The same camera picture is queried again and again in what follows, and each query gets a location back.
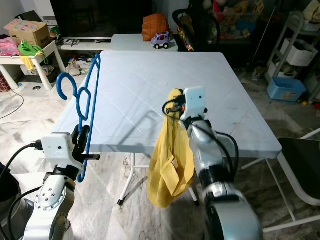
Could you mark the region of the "blue plastic hanger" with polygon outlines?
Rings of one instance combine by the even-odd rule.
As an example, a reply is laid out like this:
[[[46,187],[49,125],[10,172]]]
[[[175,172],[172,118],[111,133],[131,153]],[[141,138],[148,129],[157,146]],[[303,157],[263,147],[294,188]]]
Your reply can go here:
[[[91,154],[90,144],[92,141],[94,130],[96,103],[98,101],[96,93],[98,93],[101,62],[102,59],[100,57],[100,54],[94,55],[87,76],[80,86],[78,86],[73,76],[71,76],[71,74],[67,72],[60,73],[55,81],[55,89],[57,91],[57,94],[62,100],[65,101],[67,100],[67,95],[62,89],[62,82],[64,82],[64,80],[68,80],[71,83],[71,95],[75,99],[75,109],[78,115],[78,125],[80,125],[80,127],[86,125],[86,148],[74,148],[73,157],[75,157],[76,149],[83,150],[85,154]],[[85,180],[88,161],[82,162],[82,164],[84,166],[84,169],[78,172],[78,183],[82,183]]]

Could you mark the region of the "yellow shirt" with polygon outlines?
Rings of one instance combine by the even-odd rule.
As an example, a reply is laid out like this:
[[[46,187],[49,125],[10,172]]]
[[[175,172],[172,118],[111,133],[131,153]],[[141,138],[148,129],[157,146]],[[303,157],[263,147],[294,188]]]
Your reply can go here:
[[[194,178],[194,153],[179,119],[164,117],[162,130],[147,169],[147,197],[158,208],[167,208],[185,193]]]

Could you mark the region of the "black garment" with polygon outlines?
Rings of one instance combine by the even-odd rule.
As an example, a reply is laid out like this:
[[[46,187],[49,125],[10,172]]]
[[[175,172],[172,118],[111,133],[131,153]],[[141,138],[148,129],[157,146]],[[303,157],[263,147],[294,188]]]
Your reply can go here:
[[[20,193],[18,180],[14,178],[10,170],[6,170],[0,177],[0,208],[6,211]]]

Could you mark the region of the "white folding table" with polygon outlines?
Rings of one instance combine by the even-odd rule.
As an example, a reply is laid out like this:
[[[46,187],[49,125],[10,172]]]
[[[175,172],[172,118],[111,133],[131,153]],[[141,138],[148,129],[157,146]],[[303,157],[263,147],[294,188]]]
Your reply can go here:
[[[88,76],[95,104],[91,153],[153,153],[170,92],[192,87],[205,89],[206,119],[215,131],[234,137],[241,158],[271,160],[281,153],[221,53],[106,50],[99,57]]]

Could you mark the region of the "purple toy car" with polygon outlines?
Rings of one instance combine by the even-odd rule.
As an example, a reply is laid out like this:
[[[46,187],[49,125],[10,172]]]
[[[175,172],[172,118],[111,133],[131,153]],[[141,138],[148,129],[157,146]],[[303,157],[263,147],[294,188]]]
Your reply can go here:
[[[170,32],[158,32],[155,34],[153,39],[151,39],[151,45],[156,50],[168,50],[170,48]]]

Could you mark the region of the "small pale blue table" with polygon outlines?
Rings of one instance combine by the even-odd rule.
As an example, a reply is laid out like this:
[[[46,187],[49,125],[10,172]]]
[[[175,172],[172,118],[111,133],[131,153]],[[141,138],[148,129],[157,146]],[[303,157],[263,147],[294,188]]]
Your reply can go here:
[[[168,42],[168,48],[156,49],[151,41],[143,41],[143,35],[138,34],[115,34],[110,40],[112,51],[171,51],[178,52],[179,47],[174,39]]]

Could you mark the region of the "black stroller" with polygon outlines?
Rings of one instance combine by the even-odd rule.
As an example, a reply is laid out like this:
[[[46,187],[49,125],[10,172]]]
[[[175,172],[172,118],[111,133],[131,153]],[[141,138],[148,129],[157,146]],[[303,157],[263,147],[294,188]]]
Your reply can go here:
[[[221,28],[213,14],[198,7],[188,7],[175,10],[171,16],[186,51],[218,51]]]

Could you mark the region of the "orange bag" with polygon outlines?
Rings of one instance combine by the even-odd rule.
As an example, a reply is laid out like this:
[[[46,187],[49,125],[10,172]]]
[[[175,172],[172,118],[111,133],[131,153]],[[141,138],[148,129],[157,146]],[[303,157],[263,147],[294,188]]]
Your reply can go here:
[[[169,32],[169,23],[162,13],[154,13],[142,19],[142,41],[150,42],[157,34]]]

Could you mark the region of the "blue plastic bin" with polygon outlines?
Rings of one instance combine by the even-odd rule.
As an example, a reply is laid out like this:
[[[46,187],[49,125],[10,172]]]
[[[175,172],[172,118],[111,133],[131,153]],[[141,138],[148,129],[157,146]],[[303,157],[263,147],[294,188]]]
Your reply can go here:
[[[294,103],[307,91],[306,86],[296,78],[274,77],[267,88],[272,100]]]

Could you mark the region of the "pink bag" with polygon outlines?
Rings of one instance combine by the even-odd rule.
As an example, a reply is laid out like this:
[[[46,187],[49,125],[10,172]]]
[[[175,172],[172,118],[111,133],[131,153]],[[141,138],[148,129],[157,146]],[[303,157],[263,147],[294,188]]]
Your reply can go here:
[[[13,38],[7,37],[0,39],[0,55],[2,57],[19,57],[18,44]]]

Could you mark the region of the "black television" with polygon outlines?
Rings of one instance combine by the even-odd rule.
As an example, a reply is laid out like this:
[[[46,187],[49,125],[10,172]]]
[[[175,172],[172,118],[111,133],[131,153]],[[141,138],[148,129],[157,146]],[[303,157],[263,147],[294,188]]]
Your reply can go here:
[[[50,0],[62,38],[111,38],[140,34],[154,0]]]

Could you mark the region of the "printed cardboard box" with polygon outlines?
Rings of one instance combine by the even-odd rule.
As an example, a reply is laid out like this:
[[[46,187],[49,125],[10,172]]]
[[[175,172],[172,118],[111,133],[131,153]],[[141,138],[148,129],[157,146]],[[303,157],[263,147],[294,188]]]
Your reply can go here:
[[[14,19],[3,27],[9,36],[21,44],[22,41],[32,46],[45,48],[51,43],[50,30],[44,22],[33,22],[28,20]]]

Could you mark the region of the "white grey folding chair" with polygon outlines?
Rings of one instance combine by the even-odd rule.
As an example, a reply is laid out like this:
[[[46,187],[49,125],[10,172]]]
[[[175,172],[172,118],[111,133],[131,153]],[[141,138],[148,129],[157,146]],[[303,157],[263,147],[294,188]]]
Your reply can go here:
[[[320,208],[320,141],[312,137],[320,135],[320,128],[311,131],[300,138],[280,137],[281,152],[274,158],[291,186],[293,193],[306,205]],[[285,191],[276,176],[269,158],[263,158],[266,167],[278,188],[279,196],[285,204],[285,209],[291,219],[284,224],[268,226],[263,233],[289,229],[313,222],[320,222],[320,213],[310,217],[297,219],[294,208],[290,204]]]

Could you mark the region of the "grey shelf rack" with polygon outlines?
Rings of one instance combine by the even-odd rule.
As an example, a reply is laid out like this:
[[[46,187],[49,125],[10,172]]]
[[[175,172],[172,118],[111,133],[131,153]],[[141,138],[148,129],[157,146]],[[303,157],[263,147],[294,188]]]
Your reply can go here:
[[[295,10],[288,14],[285,25],[279,34],[268,59],[265,79],[268,83],[273,78],[286,77],[284,67],[308,67],[319,50],[320,19],[306,18],[302,11]]]

